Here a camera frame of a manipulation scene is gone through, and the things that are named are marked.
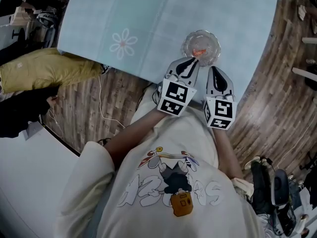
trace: pants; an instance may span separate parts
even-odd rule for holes
[[[257,215],[265,213],[271,215],[274,211],[274,206],[271,202],[271,182],[267,167],[259,162],[253,162],[251,171],[254,184],[252,207]]]

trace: white cable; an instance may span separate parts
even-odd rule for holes
[[[103,117],[103,119],[106,119],[106,120],[111,120],[111,121],[116,121],[118,122],[123,128],[125,128],[125,126],[120,123],[118,120],[116,119],[111,119],[111,118],[105,118],[104,115],[103,115],[103,112],[101,110],[101,91],[102,91],[102,87],[101,87],[101,81],[100,81],[100,76],[99,76],[99,84],[100,84],[100,93],[99,93],[99,108],[100,108],[100,113],[101,113],[101,116]]]
[[[61,130],[61,128],[60,128],[60,126],[59,126],[59,123],[56,121],[56,118],[55,118],[55,114],[54,114],[54,113],[55,113],[55,111],[54,111],[54,106],[53,106],[53,112],[52,112],[51,110],[49,110],[49,116],[50,116],[50,118],[52,118],[52,119],[55,121],[56,125],[57,125],[58,128],[60,129],[61,136],[58,135],[57,133],[56,133],[56,135],[59,136],[60,138],[63,138],[63,137],[64,137],[63,131]]]
[[[307,130],[309,129],[309,127],[312,125],[312,123],[313,123],[315,117],[316,117],[316,113],[315,113],[314,118],[312,119],[311,123],[308,125],[308,127],[307,127],[306,130],[304,131],[303,135],[297,140],[296,144],[295,144],[287,153],[285,153],[285,154],[283,155],[283,157],[281,158],[281,160],[278,162],[277,168],[279,168],[278,165],[281,164],[281,162],[284,160],[285,156],[286,156],[287,154],[289,154],[289,152],[292,151],[292,150],[297,146],[297,144],[299,143],[299,141],[301,141],[302,138],[305,136],[305,133],[307,132]]]

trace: yellow jacket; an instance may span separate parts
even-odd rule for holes
[[[99,63],[57,49],[41,49],[0,66],[4,94],[49,86],[70,85],[102,72]]]

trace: cartoon print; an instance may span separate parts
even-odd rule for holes
[[[143,207],[154,205],[162,199],[165,206],[173,208],[175,216],[181,217],[193,211],[193,198],[202,206],[216,206],[221,203],[224,194],[218,182],[211,181],[205,188],[190,175],[190,172],[196,172],[199,166],[194,157],[185,151],[174,155],[162,151],[162,147],[157,147],[147,153],[147,157],[140,162],[137,169],[147,164],[149,169],[155,169],[156,172],[143,180],[140,180],[139,175],[135,176],[124,191],[118,207],[133,205],[137,196],[140,197]]]

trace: checkered tablecloth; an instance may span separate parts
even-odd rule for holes
[[[187,35],[215,34],[216,66],[233,81],[239,101],[264,50],[277,0],[70,0],[60,50],[158,83],[182,57]],[[200,69],[196,100],[206,93],[208,67]]]

